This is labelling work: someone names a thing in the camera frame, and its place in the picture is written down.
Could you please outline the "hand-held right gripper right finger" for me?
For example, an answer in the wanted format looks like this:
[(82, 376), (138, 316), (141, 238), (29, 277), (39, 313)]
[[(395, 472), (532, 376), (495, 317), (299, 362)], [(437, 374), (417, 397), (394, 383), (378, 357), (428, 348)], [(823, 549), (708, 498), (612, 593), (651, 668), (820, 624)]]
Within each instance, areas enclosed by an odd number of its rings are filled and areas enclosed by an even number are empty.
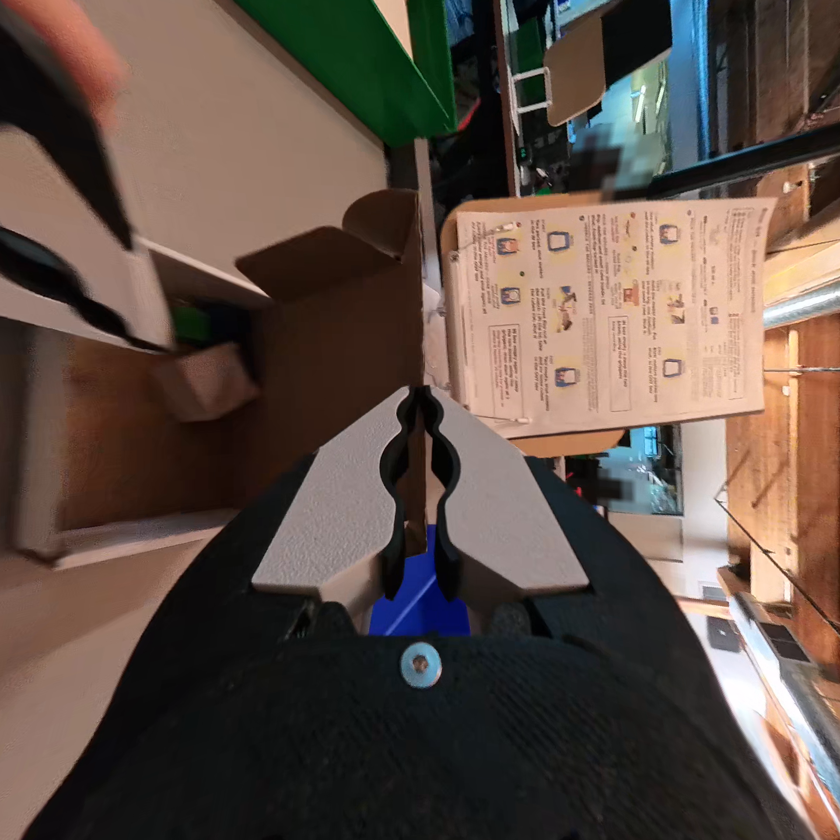
[(489, 625), (500, 605), (590, 586), (522, 452), (434, 386), (424, 387), (432, 471), (443, 487), (437, 582)]

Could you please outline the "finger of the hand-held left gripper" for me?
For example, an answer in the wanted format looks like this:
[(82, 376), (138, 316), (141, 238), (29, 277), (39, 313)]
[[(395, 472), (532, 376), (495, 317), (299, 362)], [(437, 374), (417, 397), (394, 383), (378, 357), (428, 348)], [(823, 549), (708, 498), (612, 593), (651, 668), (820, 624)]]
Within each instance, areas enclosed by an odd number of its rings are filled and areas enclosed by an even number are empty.
[(9, 126), (1, 133), (1, 223), (63, 258), (130, 337), (151, 351), (173, 349), (169, 306), (145, 244), (135, 239), (124, 250), (39, 144)]
[(78, 279), (84, 300), (107, 310), (104, 327), (84, 319), (68, 302), (25, 289), (5, 276), (1, 280), (1, 315), (128, 350), (164, 352), (165, 295), (151, 261), (125, 259), (118, 269), (114, 275)]

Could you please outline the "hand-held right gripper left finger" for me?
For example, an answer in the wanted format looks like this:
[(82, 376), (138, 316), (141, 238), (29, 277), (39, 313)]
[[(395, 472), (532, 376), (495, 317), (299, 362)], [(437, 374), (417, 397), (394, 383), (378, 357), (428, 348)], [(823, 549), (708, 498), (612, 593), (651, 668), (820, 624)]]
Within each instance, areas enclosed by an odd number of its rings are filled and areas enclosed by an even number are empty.
[(340, 604), (359, 632), (424, 549), (421, 389), (398, 388), (313, 457), (264, 551), (258, 592)]

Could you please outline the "blue plastic bin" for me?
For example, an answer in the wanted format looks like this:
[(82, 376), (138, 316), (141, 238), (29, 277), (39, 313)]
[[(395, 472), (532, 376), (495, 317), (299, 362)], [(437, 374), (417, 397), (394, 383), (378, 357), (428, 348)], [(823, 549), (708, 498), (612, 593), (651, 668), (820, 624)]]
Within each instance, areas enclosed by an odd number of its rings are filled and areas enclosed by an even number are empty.
[(466, 604), (459, 599), (447, 601), (438, 585), (434, 561), (435, 525), (427, 526), (426, 536), (427, 551), (406, 558), (402, 584), (394, 598), (382, 597), (374, 604), (369, 635), (470, 635)]

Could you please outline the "green cube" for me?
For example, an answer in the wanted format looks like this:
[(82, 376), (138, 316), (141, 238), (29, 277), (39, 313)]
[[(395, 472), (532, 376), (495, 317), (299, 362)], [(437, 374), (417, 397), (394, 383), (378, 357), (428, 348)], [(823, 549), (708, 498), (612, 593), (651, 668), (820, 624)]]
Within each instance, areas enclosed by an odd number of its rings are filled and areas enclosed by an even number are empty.
[(179, 346), (202, 349), (210, 346), (213, 337), (212, 319), (205, 309), (186, 301), (170, 306), (175, 342)]

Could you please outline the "white cardboard mailer box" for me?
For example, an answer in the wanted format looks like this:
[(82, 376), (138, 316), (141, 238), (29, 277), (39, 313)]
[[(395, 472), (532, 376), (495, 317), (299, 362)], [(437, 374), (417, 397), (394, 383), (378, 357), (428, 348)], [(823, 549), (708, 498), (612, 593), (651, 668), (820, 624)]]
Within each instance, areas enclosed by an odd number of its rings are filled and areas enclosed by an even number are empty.
[(181, 423), (151, 369), (168, 358), (28, 330), (9, 542), (59, 568), (214, 536), (270, 482), (403, 385), (421, 385), (418, 194), (387, 189), (338, 227), (242, 256), (240, 276), (161, 246), (167, 303), (209, 304), (259, 396)]

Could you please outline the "tan cube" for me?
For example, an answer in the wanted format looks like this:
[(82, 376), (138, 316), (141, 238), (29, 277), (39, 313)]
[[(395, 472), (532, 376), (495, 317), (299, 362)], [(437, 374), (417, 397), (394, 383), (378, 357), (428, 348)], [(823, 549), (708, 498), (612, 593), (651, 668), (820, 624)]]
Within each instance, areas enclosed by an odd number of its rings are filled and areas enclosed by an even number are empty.
[(165, 409), (184, 424), (217, 420), (259, 396), (235, 342), (168, 358), (150, 375)]

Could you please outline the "person's left hand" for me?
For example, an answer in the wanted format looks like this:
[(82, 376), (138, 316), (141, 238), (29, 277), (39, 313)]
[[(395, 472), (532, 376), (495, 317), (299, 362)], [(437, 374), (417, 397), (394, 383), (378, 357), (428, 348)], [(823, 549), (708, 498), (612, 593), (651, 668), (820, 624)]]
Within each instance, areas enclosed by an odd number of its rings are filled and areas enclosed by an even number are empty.
[(127, 67), (85, 11), (73, 1), (6, 1), (58, 56), (107, 128), (127, 80)]

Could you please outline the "green plastic bin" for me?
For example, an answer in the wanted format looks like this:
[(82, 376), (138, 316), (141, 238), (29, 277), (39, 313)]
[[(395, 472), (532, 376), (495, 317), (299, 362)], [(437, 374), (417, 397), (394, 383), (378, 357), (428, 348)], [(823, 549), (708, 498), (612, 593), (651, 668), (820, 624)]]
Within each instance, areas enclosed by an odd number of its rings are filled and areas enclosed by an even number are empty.
[(385, 145), (455, 131), (444, 2), (403, 3), (408, 46), (377, 2), (236, 4)]

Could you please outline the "black bar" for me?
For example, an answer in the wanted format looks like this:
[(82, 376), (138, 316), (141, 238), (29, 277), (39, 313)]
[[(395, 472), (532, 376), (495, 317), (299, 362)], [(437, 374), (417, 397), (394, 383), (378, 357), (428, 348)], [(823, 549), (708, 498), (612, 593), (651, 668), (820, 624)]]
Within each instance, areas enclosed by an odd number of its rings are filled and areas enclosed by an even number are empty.
[(657, 175), (645, 186), (603, 193), (606, 201), (660, 200), (804, 165), (839, 153), (838, 122)]

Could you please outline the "tan plywood board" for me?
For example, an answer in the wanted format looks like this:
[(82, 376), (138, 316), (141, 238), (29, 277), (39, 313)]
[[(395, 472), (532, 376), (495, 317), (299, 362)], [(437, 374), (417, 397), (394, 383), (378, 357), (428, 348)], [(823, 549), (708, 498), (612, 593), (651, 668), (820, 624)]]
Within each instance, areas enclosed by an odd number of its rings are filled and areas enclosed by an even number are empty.
[(543, 57), (548, 124), (590, 111), (612, 84), (667, 57), (672, 45), (669, 1), (612, 2), (578, 18)]

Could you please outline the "wooden frame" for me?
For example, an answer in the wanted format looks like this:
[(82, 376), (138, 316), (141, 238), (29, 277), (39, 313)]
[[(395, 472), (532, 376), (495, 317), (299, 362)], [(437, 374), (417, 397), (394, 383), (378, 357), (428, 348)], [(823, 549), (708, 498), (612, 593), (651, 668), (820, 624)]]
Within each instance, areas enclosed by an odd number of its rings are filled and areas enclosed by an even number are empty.
[[(838, 279), (838, 160), (767, 175), (758, 194), (779, 199), (764, 306)], [(839, 316), (765, 330), (761, 350), (763, 412), (726, 422), (729, 561), (838, 673)]]

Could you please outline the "silver metal duct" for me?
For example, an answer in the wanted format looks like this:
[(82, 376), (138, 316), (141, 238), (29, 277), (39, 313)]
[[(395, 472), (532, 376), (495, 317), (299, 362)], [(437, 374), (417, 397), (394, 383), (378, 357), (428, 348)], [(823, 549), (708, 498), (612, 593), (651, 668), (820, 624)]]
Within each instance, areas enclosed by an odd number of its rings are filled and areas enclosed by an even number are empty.
[(790, 327), (794, 324), (839, 314), (839, 279), (799, 292), (763, 310), (765, 330)]

